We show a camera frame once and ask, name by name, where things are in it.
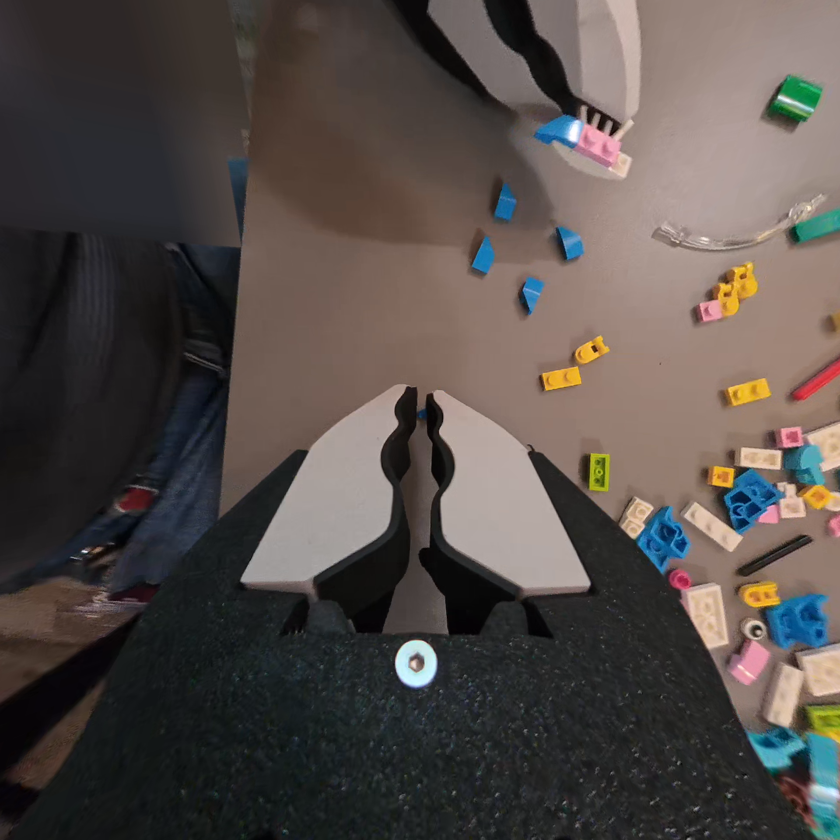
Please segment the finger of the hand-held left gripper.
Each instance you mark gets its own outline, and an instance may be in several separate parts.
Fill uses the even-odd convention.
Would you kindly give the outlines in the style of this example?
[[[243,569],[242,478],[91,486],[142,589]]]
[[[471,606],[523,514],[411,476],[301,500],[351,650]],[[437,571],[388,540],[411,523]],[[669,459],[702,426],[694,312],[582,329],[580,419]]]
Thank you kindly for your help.
[[[632,121],[641,89],[636,1],[533,1],[537,34],[563,65],[571,92],[618,130]]]
[[[579,2],[432,1],[427,11],[490,98],[527,119],[576,116]]]

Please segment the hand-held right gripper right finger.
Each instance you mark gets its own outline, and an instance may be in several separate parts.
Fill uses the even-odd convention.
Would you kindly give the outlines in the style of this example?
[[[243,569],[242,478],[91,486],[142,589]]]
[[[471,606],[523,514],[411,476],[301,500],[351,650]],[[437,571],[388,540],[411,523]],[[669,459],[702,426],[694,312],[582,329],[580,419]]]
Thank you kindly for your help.
[[[444,391],[428,396],[427,421],[444,460],[443,547],[517,597],[587,592],[591,579],[526,445]]]

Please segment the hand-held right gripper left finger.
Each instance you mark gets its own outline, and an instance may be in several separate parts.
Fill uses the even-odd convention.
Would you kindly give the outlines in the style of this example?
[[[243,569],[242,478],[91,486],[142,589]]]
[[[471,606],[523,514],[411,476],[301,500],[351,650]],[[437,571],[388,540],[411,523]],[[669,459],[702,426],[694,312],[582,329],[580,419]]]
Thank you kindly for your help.
[[[398,528],[417,389],[394,385],[304,455],[251,560],[245,588],[328,598],[329,582]]]

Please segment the pink blue white lego assembly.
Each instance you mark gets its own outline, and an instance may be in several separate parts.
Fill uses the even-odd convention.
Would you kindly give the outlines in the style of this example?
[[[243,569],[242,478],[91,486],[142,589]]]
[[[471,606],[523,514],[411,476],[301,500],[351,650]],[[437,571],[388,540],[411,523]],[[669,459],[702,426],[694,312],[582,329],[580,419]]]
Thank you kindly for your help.
[[[585,174],[623,181],[633,159],[622,151],[622,142],[633,126],[634,121],[629,119],[614,133],[607,133],[596,122],[564,114],[539,126],[533,138]]]

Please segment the dark green lego brick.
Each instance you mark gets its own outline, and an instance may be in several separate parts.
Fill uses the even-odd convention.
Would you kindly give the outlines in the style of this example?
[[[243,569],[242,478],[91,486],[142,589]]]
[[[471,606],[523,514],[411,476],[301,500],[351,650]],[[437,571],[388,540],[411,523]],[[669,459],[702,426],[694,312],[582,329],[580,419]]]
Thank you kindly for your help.
[[[805,123],[814,114],[822,96],[821,84],[796,75],[788,75],[769,101],[767,113],[773,118]]]

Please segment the clear plastic lego piece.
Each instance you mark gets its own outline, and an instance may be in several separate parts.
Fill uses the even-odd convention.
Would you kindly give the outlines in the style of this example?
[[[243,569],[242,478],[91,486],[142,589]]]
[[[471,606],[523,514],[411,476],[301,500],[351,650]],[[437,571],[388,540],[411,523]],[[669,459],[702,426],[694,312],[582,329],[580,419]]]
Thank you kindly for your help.
[[[659,225],[652,236],[657,241],[667,245],[690,249],[695,251],[732,251],[761,245],[769,240],[788,234],[792,228],[813,217],[824,204],[827,195],[819,193],[803,202],[799,202],[780,218],[774,226],[755,234],[743,234],[725,238],[712,238],[705,235],[694,234],[685,227],[675,227],[665,223]]]

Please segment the pile of mixed lego bricks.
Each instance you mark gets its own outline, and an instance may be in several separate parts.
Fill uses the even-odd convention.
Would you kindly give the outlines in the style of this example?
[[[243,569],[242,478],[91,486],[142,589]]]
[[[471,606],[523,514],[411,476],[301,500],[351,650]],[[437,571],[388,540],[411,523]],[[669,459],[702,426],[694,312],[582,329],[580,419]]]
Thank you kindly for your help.
[[[759,760],[818,838],[838,838],[838,424],[775,432],[710,467],[712,501],[631,497],[619,527],[677,591]]]

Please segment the yellow lego pieces cluster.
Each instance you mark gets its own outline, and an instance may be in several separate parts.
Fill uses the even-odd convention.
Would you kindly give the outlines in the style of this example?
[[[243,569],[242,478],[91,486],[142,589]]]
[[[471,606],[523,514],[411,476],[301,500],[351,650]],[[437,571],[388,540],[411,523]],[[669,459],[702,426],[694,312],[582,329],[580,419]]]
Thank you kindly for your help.
[[[727,319],[737,314],[741,303],[752,298],[758,290],[754,263],[750,261],[728,270],[712,288],[711,299],[717,302],[722,317]]]

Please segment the teal lego bar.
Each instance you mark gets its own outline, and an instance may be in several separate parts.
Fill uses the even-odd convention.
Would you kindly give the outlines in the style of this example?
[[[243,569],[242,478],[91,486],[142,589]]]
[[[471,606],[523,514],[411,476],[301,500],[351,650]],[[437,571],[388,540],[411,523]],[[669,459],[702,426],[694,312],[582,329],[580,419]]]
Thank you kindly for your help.
[[[836,207],[825,213],[805,219],[791,229],[791,239],[804,244],[839,233],[840,209]]]

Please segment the red lego bar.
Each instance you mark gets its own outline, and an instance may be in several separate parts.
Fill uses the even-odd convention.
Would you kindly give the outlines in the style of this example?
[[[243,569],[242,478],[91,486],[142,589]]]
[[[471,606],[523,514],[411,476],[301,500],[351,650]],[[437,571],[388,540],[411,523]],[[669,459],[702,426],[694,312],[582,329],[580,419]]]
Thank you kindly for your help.
[[[790,394],[791,400],[796,403],[808,400],[834,382],[839,377],[839,373],[840,360],[837,357],[821,370],[814,373],[809,379],[794,388]]]

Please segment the person's jeans leg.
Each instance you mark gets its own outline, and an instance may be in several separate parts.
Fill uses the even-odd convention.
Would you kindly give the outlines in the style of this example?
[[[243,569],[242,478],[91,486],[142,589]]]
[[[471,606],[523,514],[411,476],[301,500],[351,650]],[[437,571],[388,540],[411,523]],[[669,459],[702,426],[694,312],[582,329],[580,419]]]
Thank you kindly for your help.
[[[174,403],[140,473],[60,555],[59,574],[111,597],[159,586],[219,509],[240,249],[167,248],[184,326]]]

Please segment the person's dark sweater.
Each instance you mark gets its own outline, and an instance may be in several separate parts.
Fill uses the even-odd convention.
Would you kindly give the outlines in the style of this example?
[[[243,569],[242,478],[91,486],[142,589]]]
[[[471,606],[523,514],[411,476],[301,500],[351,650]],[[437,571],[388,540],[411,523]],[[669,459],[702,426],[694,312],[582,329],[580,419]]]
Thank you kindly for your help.
[[[2,227],[2,591],[142,468],[169,412],[182,316],[162,244]]]

